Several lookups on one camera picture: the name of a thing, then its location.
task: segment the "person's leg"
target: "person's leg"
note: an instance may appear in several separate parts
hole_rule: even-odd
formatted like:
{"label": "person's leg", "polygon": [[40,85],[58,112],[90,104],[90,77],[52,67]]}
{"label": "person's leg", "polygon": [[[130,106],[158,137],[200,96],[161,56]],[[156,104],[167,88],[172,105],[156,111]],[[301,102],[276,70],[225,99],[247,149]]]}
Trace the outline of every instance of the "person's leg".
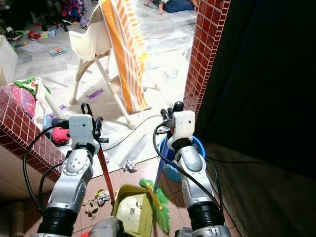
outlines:
{"label": "person's leg", "polygon": [[162,0],[159,4],[159,14],[163,15],[163,6],[168,2],[169,0]]}

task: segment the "white container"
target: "white container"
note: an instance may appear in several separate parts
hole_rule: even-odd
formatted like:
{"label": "white container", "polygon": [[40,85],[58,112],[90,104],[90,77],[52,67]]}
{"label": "white container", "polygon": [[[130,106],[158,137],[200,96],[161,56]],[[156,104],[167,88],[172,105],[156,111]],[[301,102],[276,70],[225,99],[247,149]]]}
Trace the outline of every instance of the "white container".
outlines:
{"label": "white container", "polygon": [[17,61],[18,55],[16,55],[5,36],[0,35],[0,65],[3,70],[6,83],[12,83],[15,81],[14,72]]}

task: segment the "black cable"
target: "black cable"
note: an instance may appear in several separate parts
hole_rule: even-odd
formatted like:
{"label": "black cable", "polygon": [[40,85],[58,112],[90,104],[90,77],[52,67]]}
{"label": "black cable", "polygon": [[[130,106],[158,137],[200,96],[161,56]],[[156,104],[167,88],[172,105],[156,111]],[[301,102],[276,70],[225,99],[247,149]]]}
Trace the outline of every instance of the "black cable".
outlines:
{"label": "black cable", "polygon": [[108,151],[108,150],[111,150],[113,149],[114,147],[117,147],[119,144],[121,144],[123,141],[125,141],[133,132],[136,131],[136,129],[138,129],[140,127],[140,125],[142,125],[146,120],[150,119],[150,118],[153,118],[153,117],[161,117],[161,115],[153,115],[153,116],[150,116],[148,118],[146,118],[144,121],[142,121],[131,133],[128,134],[127,137],[125,137],[123,140],[121,140],[119,143],[115,144],[114,146],[110,147],[110,148],[107,148],[107,149],[102,149],[103,151]]}
{"label": "black cable", "polygon": [[31,184],[30,184],[30,181],[29,181],[29,176],[27,174],[27,170],[26,170],[26,160],[27,160],[27,154],[30,152],[30,150],[32,149],[34,143],[43,135],[45,134],[46,132],[48,132],[49,130],[55,128],[55,127],[58,127],[57,125],[54,125],[54,126],[50,126],[46,129],[44,129],[42,132],[40,132],[39,135],[37,135],[35,137],[35,139],[30,143],[30,145],[27,147],[24,155],[23,155],[23,163],[22,163],[22,168],[23,168],[23,174],[24,174],[24,180],[25,180],[25,183],[26,183],[26,187],[29,191],[29,194],[33,200],[33,202],[35,203],[35,205],[38,207],[40,213],[43,215],[44,214],[44,210],[42,210],[40,204],[38,203],[38,201],[36,200],[35,198],[35,195],[33,193],[33,190],[31,188]]}
{"label": "black cable", "polygon": [[49,168],[47,171],[45,171],[45,173],[41,177],[41,180],[40,180],[40,183],[39,183],[39,204],[40,204],[40,207],[41,207],[42,210],[45,210],[44,202],[43,202],[43,185],[44,185],[45,177],[48,175],[48,173],[51,170],[61,166],[62,164],[63,164],[63,162],[60,162],[58,164],[53,165],[51,168]]}
{"label": "black cable", "polygon": [[217,186],[217,192],[218,192],[218,197],[219,197],[219,204],[221,206],[221,210],[224,210],[221,184],[219,181],[219,175],[218,175],[217,169],[212,161],[207,160],[207,159],[205,159],[205,161],[208,162],[209,164],[211,164],[213,166],[214,171],[215,171],[215,179],[216,179],[216,186]]}
{"label": "black cable", "polygon": [[175,163],[170,162],[169,160],[167,160],[159,151],[157,144],[156,144],[156,133],[158,128],[164,126],[163,123],[159,124],[155,130],[154,130],[154,134],[153,134],[153,143],[154,143],[154,148],[157,152],[157,154],[161,157],[161,159],[164,160],[164,162],[166,162],[167,164],[171,165],[173,168],[175,168],[177,171],[179,171],[180,173],[182,173],[183,175],[187,176],[189,179],[191,179],[191,181],[193,183],[195,183],[200,189],[202,189],[203,192],[205,192],[211,199],[212,201],[217,205],[217,207],[221,210],[221,206],[218,204],[218,202],[216,201],[215,197],[213,197],[213,195],[205,188],[203,187],[197,180],[195,180],[190,174],[188,174],[187,172],[185,172],[182,168],[178,167]]}
{"label": "black cable", "polygon": [[216,162],[220,162],[220,163],[230,163],[230,164],[245,164],[245,163],[252,163],[252,164],[264,164],[264,165],[268,165],[268,166],[272,166],[272,167],[276,167],[278,168],[276,165],[273,164],[269,164],[269,163],[265,163],[265,162],[260,162],[260,161],[250,161],[250,160],[246,160],[246,161],[227,161],[227,160],[220,160],[220,159],[215,159],[212,157],[206,157],[207,159],[216,161]]}

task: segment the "white high chair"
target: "white high chair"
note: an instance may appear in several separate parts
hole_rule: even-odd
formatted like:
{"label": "white high chair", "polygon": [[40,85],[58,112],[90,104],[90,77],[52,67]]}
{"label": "white high chair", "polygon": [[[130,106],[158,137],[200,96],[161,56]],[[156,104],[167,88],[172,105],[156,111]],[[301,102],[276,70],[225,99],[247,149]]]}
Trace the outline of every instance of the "white high chair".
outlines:
{"label": "white high chair", "polygon": [[[110,80],[107,73],[109,73],[109,60],[111,54],[111,41],[107,32],[106,25],[103,20],[101,8],[97,5],[91,15],[88,23],[88,29],[86,33],[80,34],[74,31],[69,31],[69,38],[72,50],[79,56],[79,63],[75,78],[75,88],[73,96],[69,104],[73,105],[77,103],[77,91],[79,82],[82,75],[88,69],[88,67],[95,62],[102,76],[104,77],[111,93],[113,94],[120,110],[127,120],[127,127],[134,130],[136,128],[135,123],[129,117],[122,101],[119,99],[118,91],[120,89],[119,75]],[[107,65],[104,70],[99,58],[107,56]]]}

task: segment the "person's foot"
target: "person's foot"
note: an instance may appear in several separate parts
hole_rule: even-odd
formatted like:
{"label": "person's foot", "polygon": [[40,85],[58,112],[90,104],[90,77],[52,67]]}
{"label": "person's foot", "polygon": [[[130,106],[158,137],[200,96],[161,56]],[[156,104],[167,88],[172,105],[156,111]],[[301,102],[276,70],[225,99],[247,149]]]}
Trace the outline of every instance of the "person's foot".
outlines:
{"label": "person's foot", "polygon": [[163,15],[163,4],[162,3],[159,4],[159,14]]}

